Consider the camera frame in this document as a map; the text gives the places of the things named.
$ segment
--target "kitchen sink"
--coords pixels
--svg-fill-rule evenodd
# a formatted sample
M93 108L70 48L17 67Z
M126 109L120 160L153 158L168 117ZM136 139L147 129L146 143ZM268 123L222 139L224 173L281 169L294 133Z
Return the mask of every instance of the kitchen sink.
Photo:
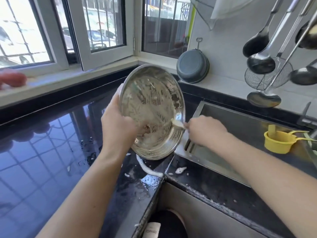
M267 131L269 124L275 124L276 130L284 132L290 132L290 128L204 101L200 102L193 117L200 115L211 116L220 120L228 132L232 133L238 139L297 167L317 179L317 156L313 153L307 141L297 141L292 146L291 151L284 155L270 152L264 147L264 133ZM188 131L185 131L175 153L249 186L246 180L223 158L208 148L191 142L188 138Z

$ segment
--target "yellow cup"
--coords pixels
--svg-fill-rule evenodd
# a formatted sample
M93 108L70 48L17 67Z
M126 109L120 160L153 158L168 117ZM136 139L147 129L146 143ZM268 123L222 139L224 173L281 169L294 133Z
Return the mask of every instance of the yellow cup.
M293 133L295 132L302 132L306 133L308 131L292 131L289 133L282 132L282 131L276 131L275 134L275 140L268 137L267 133L264 133L265 142L264 147L267 148L269 151L277 153L277 154L287 154L292 145L296 143L297 140L311 140L316 141L309 138L298 138Z

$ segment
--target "faucet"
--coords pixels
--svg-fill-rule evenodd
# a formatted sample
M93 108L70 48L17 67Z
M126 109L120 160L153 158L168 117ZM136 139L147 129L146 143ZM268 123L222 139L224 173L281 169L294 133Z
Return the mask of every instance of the faucet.
M311 139L317 139L317 118L307 116L307 110L312 102L307 103L306 107L303 110L299 120L297 121L298 125L313 129L309 132L309 137ZM312 142L312 149L317 151L317 142Z

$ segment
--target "metal bowl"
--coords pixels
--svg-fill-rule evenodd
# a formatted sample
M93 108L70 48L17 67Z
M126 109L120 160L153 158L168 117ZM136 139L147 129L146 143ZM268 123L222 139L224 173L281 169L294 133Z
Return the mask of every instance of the metal bowl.
M185 103L175 78L163 68L145 64L134 69L123 83L119 98L123 116L130 116L139 131L132 149L148 160L171 154L184 130L171 118L185 121Z

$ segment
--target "red object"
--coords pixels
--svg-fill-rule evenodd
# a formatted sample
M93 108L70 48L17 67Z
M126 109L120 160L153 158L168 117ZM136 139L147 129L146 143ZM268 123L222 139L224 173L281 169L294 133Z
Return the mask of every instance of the red object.
M5 69L0 72L0 83L5 83L11 87L21 87L26 85L26 75L15 70Z

